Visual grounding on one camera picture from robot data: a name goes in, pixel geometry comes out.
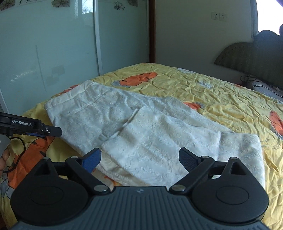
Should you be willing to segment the left hand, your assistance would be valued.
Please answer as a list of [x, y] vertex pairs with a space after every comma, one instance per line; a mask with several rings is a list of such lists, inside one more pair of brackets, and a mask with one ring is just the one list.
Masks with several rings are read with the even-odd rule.
[[9, 158], [10, 156], [10, 151], [9, 149], [7, 148], [6, 150], [4, 150], [2, 156], [0, 157], [0, 172], [2, 173], [6, 167], [6, 162], [7, 162], [7, 159]]

